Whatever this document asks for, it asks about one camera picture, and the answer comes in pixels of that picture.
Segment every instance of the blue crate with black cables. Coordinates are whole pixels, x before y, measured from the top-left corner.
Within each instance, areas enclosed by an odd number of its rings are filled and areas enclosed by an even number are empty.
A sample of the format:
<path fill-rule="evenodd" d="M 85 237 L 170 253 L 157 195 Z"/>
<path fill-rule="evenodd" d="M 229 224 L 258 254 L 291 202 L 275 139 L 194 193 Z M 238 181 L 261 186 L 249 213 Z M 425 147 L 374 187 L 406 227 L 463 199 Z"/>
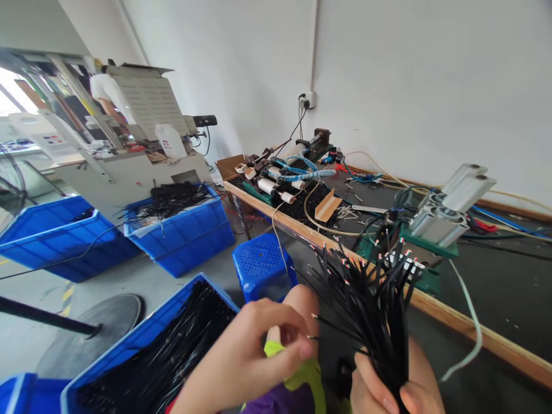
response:
<path fill-rule="evenodd" d="M 39 378 L 36 374 L 15 375 L 0 383 L 1 414 L 59 414 L 60 396 L 69 379 Z"/>
<path fill-rule="evenodd" d="M 78 220 L 86 211 L 89 217 Z M 81 196 L 28 207 L 0 236 L 0 255 L 31 269 L 76 258 L 88 248 L 83 257 L 46 270 L 78 283 L 140 254 Z"/>
<path fill-rule="evenodd" d="M 151 203 L 151 198 L 126 207 L 125 236 L 175 278 L 236 242 L 220 196 L 210 186 L 203 191 L 211 199 L 146 226 L 133 219 L 136 209 Z"/>
<path fill-rule="evenodd" d="M 236 313 L 239 312 L 240 309 L 232 301 L 228 293 L 211 282 L 205 274 L 199 273 L 67 385 L 61 396 L 62 413 L 89 414 L 90 410 L 85 409 L 77 402 L 78 389 L 97 380 L 107 371 L 122 364 L 134 356 L 140 349 L 152 343 L 178 314 L 186 299 L 191 295 L 192 288 L 196 282 L 207 282 L 210 284 L 232 310 Z"/>

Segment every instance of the power outlet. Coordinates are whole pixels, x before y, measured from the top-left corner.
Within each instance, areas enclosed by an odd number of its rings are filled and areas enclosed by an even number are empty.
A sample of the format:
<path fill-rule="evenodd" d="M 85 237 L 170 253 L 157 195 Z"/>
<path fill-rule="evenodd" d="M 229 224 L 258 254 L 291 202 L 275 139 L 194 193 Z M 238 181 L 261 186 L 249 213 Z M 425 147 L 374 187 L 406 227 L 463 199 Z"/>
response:
<path fill-rule="evenodd" d="M 316 96 L 316 93 L 315 92 L 305 92 L 305 96 L 304 97 L 301 97 L 299 98 L 299 105 L 301 106 L 301 108 L 304 108 L 305 107 L 305 101 L 309 101 L 309 108 L 308 109 L 312 109 L 316 106 L 317 104 L 317 96 Z"/>

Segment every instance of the white shirt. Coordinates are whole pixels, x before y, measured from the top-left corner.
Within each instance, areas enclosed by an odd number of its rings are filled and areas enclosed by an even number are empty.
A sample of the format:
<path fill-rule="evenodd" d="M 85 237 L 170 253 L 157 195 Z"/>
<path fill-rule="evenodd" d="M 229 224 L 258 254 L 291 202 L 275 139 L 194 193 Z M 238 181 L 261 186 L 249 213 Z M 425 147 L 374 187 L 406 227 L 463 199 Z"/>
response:
<path fill-rule="evenodd" d="M 115 108 L 126 118 L 129 124 L 134 125 L 136 121 L 132 116 L 131 107 L 123 96 L 119 85 L 108 74 L 98 74 L 90 78 L 90 90 L 95 99 L 106 99 L 113 102 Z"/>

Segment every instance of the hand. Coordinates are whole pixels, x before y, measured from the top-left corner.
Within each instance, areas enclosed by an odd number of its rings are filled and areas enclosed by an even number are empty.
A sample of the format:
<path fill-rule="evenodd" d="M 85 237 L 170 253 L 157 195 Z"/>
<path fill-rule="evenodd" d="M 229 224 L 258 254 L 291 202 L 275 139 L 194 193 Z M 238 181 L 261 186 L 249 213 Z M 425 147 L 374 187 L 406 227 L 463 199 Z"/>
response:
<path fill-rule="evenodd" d="M 286 350 L 266 358 L 262 336 L 280 326 Z M 313 355 L 305 320 L 288 305 L 245 305 L 186 381 L 171 414 L 212 414 L 266 394 Z"/>
<path fill-rule="evenodd" d="M 399 414 L 397 401 L 378 377 L 368 357 L 357 353 L 355 363 L 351 389 L 352 412 Z M 435 396 L 415 382 L 408 381 L 401 388 L 400 394 L 410 414 L 444 414 Z"/>

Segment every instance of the stool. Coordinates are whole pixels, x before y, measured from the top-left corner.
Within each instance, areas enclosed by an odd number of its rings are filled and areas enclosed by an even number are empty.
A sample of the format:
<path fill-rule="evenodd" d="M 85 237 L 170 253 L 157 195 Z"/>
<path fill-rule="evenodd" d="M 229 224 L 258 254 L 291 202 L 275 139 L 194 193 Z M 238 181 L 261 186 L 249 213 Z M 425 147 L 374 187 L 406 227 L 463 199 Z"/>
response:
<path fill-rule="evenodd" d="M 256 237 L 234 250 L 232 258 L 246 302 L 263 297 L 281 302 L 297 285 L 297 274 L 292 270 L 293 259 L 283 247 L 282 250 L 285 263 L 278 239 L 272 234 Z"/>

